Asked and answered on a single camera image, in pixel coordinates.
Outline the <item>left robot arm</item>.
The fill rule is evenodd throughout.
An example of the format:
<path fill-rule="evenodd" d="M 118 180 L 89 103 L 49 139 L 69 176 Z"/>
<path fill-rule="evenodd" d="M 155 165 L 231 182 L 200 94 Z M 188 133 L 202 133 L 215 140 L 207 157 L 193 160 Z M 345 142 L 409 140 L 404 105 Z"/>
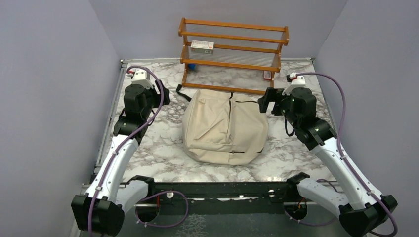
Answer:
<path fill-rule="evenodd" d="M 86 192 L 74 196 L 71 203 L 79 230 L 114 237 L 138 198 L 145 203 L 155 198 L 155 189 L 144 181 L 136 181 L 132 188 L 122 191 L 120 183 L 149 125 L 169 103 L 169 90 L 159 79 L 155 85 L 144 80 L 125 88 L 124 115 L 114 126 L 109 152 Z"/>

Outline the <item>cream canvas backpack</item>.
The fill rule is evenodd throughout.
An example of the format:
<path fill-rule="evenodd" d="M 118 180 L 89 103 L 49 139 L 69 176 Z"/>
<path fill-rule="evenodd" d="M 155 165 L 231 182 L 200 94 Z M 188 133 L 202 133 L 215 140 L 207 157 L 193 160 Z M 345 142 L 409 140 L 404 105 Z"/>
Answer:
<path fill-rule="evenodd" d="M 248 96 L 199 89 L 188 101 L 182 118 L 186 155 L 199 162 L 246 165 L 263 151 L 268 138 L 268 119 L 259 104 Z"/>

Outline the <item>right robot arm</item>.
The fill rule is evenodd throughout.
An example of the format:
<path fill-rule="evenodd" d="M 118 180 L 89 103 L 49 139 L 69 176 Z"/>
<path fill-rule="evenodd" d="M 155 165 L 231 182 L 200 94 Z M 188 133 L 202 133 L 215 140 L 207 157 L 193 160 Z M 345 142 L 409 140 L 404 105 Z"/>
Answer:
<path fill-rule="evenodd" d="M 352 237 L 361 237 L 384 223 L 397 207 L 392 195 L 383 195 L 359 171 L 337 140 L 334 129 L 317 116 L 317 99 L 305 87 L 267 88 L 258 100 L 261 113 L 274 103 L 272 114 L 284 116 L 297 139 L 313 152 L 329 169 L 343 192 L 327 188 L 305 173 L 287 179 L 286 197 L 292 201 L 307 198 L 338 218 Z"/>

